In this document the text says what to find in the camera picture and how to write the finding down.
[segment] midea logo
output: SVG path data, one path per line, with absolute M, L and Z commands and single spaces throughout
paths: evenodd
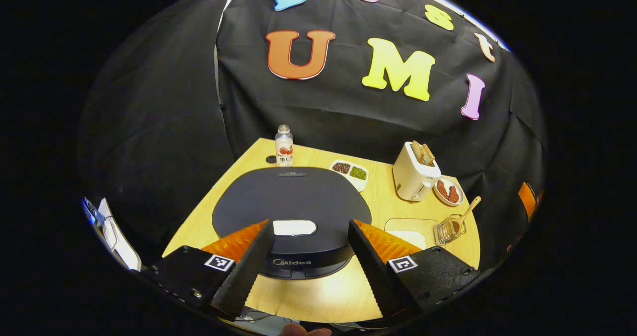
M 312 264 L 312 262 L 311 262 L 311 261 L 292 261 L 292 262 L 289 262 L 289 261 L 284 261 L 284 260 L 282 260 L 282 259 L 274 259 L 274 260 L 272 261 L 272 263 L 273 263 L 274 265 L 278 265 L 278 266 L 281 266 L 281 265 L 305 265 L 305 264 Z

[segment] spoon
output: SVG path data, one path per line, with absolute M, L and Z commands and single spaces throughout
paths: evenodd
M 482 200 L 482 198 L 480 196 L 476 196 L 473 202 L 471 202 L 471 205 L 469 205 L 469 209 L 467 209 L 467 211 L 462 214 L 460 219 L 458 221 L 453 221 L 453 229 L 456 233 L 460 232 L 460 227 L 462 227 L 462 223 L 464 223 L 464 218 L 466 218 L 469 215 L 469 212 L 471 212 L 476 207 L 476 205 L 478 205 L 480 200 Z

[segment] white toaster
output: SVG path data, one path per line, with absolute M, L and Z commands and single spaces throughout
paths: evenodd
M 411 142 L 403 145 L 392 171 L 396 193 L 400 198 L 412 202 L 423 200 L 441 175 L 436 159 L 433 167 L 418 163 Z

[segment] hand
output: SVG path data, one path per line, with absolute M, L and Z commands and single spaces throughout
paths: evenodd
M 316 329 L 307 332 L 304 327 L 296 323 L 289 323 L 281 329 L 279 336 L 330 336 L 330 329 Z

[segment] table surface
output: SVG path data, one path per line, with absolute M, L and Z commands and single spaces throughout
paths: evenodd
M 240 175 L 259 168 L 277 168 L 277 164 L 266 162 L 266 157 L 274 152 L 275 143 L 272 139 L 258 139 L 193 209 L 168 243 L 162 257 L 182 245 L 202 248 L 219 240 L 212 225 L 212 212 L 219 198 Z M 420 228 L 427 247 L 433 246 L 432 225 L 450 214 L 461 214 L 469 207 L 467 198 L 457 207 L 448 206 L 437 197 L 433 189 L 420 202 L 402 200 L 394 190 L 391 164 L 294 145 L 295 167 L 329 168 L 335 159 L 344 159 L 368 168 L 368 183 L 360 195 L 369 206 L 373 226 L 385 229 L 385 223 L 391 220 L 387 223 L 387 230 Z M 466 234 L 444 245 L 444 248 L 465 263 L 478 268 L 480 238 L 473 213 L 467 216 L 465 225 Z M 343 269 L 319 279 L 280 280 L 259 275 L 246 300 L 246 306 L 309 322 L 356 322 L 382 317 L 356 256 Z

